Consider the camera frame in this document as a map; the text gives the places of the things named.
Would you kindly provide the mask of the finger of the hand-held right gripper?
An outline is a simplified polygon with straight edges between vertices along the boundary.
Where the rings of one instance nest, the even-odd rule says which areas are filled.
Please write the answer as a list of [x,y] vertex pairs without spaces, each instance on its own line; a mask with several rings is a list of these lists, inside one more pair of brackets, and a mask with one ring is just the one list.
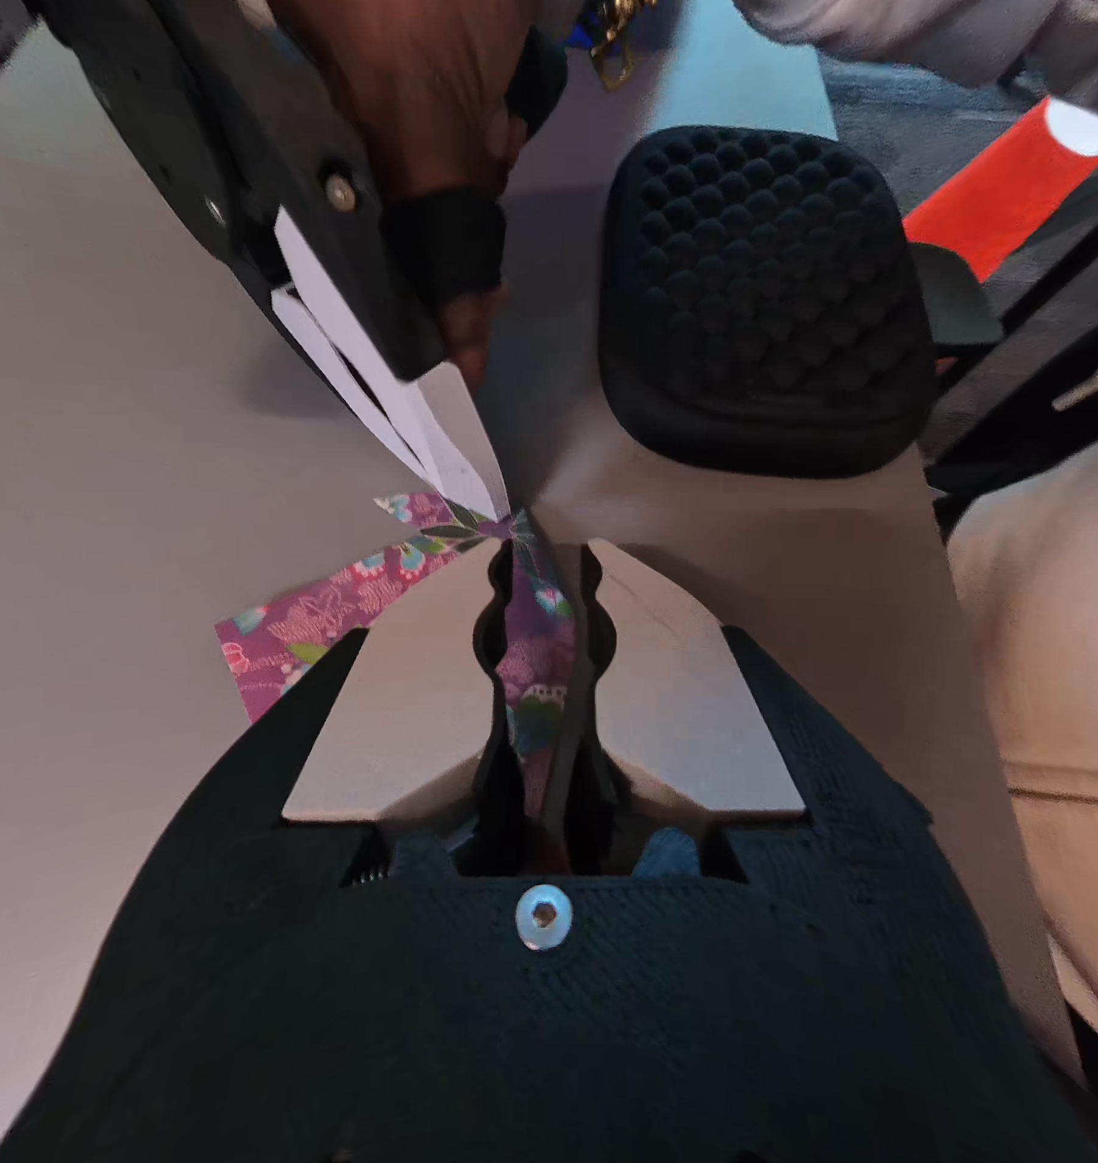
[[383,447],[400,459],[412,472],[425,483],[436,486],[437,479],[418,459],[406,440],[396,432],[383,408],[372,399],[371,392],[350,370],[345,356],[325,334],[314,315],[292,288],[272,290],[272,310],[277,322],[294,338],[297,346],[307,355],[325,382],[335,391],[338,399],[359,418],[359,421],[383,443]]
[[275,239],[290,273],[284,286],[295,291],[396,432],[436,476],[432,488],[447,502],[487,519],[509,515],[499,459],[461,370],[442,360],[417,379],[400,377],[285,208],[275,216]]

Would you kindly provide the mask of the person's beige trousers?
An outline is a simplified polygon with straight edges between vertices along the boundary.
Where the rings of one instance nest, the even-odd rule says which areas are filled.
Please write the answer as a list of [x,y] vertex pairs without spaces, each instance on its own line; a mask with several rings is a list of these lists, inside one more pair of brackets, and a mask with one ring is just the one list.
[[948,560],[1052,963],[1098,1036],[1098,442],[973,502]]

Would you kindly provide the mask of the person's grey top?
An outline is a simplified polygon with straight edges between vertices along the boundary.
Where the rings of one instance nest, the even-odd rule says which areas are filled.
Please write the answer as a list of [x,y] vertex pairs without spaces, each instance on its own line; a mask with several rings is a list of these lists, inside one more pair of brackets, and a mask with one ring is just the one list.
[[910,64],[979,88],[1033,66],[1098,112],[1098,1],[736,1],[751,27],[844,61]]

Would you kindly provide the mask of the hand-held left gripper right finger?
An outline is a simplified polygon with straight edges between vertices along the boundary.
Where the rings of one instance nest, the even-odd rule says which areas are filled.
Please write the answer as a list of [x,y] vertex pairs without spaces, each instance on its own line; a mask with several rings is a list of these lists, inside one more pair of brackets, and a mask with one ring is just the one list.
[[574,667],[548,782],[562,845],[615,848],[654,824],[702,836],[804,819],[722,621],[608,539],[577,554]]

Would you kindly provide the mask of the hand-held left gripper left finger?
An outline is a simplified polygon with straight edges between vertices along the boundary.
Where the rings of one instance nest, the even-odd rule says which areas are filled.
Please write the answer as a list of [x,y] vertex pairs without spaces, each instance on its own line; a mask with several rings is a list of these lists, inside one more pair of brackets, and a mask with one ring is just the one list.
[[497,672],[511,580],[511,544],[478,543],[371,624],[282,821],[519,843],[524,778]]

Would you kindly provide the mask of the purple floral origami paper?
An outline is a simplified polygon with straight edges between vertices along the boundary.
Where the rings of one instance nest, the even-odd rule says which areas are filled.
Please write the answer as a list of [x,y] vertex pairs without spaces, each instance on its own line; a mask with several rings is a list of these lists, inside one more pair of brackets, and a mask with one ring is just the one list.
[[526,812],[535,817],[548,790],[576,659],[574,609],[543,536],[524,508],[490,522],[436,491],[395,493],[376,505],[412,529],[403,541],[215,623],[249,720],[265,715],[348,631],[369,628],[410,590],[430,590],[427,577],[483,537],[502,537],[512,544],[512,589],[497,674]]

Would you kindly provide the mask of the black chair frame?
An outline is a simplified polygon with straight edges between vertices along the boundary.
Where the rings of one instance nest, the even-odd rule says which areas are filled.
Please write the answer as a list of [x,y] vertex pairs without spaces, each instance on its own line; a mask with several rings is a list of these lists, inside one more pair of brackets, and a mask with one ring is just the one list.
[[944,541],[973,502],[1098,442],[1098,177],[1020,249],[1001,343],[955,356],[920,450]]

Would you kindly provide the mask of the person's right hand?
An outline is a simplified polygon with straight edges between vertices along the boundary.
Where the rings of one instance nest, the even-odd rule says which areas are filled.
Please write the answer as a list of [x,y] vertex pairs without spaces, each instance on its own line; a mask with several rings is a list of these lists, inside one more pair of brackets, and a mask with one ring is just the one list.
[[470,389],[502,298],[500,194],[529,136],[509,88],[547,1],[270,1],[366,143],[383,233]]

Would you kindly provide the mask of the red and white panel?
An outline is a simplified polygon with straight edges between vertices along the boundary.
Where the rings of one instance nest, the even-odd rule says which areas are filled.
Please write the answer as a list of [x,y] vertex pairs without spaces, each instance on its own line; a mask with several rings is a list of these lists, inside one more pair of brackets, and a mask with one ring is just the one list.
[[903,218],[982,283],[1098,169],[1098,112],[1045,97]]

